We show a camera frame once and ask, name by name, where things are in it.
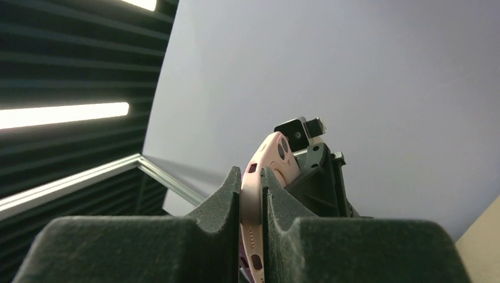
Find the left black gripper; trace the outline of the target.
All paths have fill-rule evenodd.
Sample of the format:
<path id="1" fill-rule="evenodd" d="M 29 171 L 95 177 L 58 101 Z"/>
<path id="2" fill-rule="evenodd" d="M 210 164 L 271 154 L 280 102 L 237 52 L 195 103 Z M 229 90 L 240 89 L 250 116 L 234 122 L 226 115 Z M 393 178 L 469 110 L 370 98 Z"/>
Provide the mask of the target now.
<path id="1" fill-rule="evenodd" d="M 332 153 L 325 143 L 317 143 L 296 160 L 301 174 L 285 190 L 317 216 L 360 216 L 347 199 L 342 171 L 346 162 L 341 152 Z"/>

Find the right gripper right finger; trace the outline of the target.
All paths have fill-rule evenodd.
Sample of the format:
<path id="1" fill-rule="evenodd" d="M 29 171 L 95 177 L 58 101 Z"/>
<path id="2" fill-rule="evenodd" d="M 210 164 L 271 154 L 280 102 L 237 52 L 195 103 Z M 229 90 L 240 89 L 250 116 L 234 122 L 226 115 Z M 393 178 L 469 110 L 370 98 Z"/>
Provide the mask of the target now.
<path id="1" fill-rule="evenodd" d="M 261 171 L 266 282 L 469 282 L 446 231 L 431 221 L 321 218 Z"/>

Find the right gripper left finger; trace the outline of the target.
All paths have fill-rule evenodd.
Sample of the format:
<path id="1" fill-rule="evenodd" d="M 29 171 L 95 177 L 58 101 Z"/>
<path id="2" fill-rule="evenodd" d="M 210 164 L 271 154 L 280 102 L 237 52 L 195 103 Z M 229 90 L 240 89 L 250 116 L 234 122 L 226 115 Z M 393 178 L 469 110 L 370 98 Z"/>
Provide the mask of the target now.
<path id="1" fill-rule="evenodd" d="M 15 282 L 238 282 L 233 167 L 186 216 L 65 216 L 35 238 Z"/>

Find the phone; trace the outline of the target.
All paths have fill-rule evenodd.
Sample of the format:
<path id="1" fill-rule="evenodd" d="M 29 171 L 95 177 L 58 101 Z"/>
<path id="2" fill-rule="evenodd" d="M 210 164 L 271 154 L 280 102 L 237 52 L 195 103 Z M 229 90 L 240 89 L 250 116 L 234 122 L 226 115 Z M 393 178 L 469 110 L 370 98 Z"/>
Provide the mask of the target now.
<path id="1" fill-rule="evenodd" d="M 282 187 L 301 173 L 287 138 L 268 135 L 250 159 L 240 189 L 240 228 L 248 270 L 254 282 L 265 282 L 261 170 L 269 167 Z"/>

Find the ceiling light strip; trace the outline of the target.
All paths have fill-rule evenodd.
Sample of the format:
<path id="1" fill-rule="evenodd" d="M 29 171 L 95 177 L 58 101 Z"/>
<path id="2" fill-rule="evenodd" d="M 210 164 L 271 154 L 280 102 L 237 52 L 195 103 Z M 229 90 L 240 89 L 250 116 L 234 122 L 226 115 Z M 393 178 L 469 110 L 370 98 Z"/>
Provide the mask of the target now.
<path id="1" fill-rule="evenodd" d="M 1 129 L 120 117 L 128 114 L 129 107 L 118 102 L 1 110 Z"/>

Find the dark slatted wall panel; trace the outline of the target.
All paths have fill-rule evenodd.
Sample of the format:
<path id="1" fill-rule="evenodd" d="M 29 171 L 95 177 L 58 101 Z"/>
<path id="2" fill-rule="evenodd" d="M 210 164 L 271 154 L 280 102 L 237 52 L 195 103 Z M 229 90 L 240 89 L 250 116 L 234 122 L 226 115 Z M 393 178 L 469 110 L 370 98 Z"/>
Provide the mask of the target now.
<path id="1" fill-rule="evenodd" d="M 178 4 L 1 2 L 1 109 L 129 105 L 123 117 L 2 130 L 2 198 L 142 150 Z"/>

